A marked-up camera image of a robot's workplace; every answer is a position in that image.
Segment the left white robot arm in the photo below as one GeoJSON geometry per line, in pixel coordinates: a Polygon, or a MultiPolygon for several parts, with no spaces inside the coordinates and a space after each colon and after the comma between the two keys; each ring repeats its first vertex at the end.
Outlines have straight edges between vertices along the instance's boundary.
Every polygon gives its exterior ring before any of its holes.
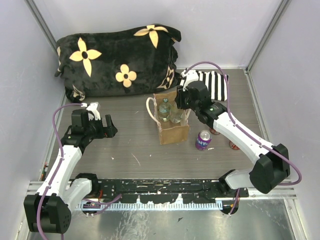
{"type": "Polygon", "coordinates": [[[96,139],[113,138],[118,132],[109,114],[106,126],[99,112],[99,103],[81,103],[71,113],[71,125],[62,138],[59,150],[48,176],[34,194],[23,202],[28,228],[41,235],[64,234],[71,223],[72,213],[87,196],[100,193],[96,174],[82,173],[70,181],[71,174],[83,156],[86,147],[96,139]]]}

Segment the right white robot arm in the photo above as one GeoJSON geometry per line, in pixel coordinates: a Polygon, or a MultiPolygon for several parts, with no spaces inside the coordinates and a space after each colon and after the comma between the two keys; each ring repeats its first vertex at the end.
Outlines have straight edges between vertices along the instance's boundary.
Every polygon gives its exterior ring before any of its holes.
{"type": "Polygon", "coordinates": [[[180,109],[191,109],[199,121],[233,142],[253,163],[251,169],[232,169],[219,178],[219,191],[231,197],[237,189],[256,188],[269,193],[290,176],[289,151],[283,144],[273,145],[260,138],[227,112],[223,104],[212,101],[202,81],[178,86],[175,102],[180,109]]]}

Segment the clear glass soda bottle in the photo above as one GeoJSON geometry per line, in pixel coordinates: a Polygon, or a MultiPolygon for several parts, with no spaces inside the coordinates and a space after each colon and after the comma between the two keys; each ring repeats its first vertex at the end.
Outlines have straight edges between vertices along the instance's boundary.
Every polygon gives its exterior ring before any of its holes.
{"type": "Polygon", "coordinates": [[[158,108],[159,119],[163,122],[168,122],[170,120],[170,110],[171,103],[169,102],[168,98],[164,98],[158,108]]]}
{"type": "Polygon", "coordinates": [[[176,105],[173,104],[170,108],[169,120],[174,124],[178,124],[181,122],[183,114],[184,110],[179,109],[176,105]]]}

